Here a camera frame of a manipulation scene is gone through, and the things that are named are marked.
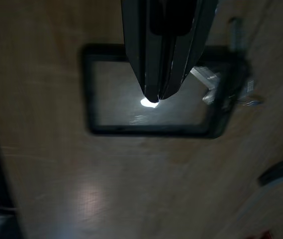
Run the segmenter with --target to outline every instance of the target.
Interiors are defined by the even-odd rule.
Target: wooden surface
[[[119,0],[0,0],[0,153],[28,239],[283,238],[283,1],[223,0],[209,44],[245,19],[266,102],[215,140],[87,133],[79,49],[122,43]]]

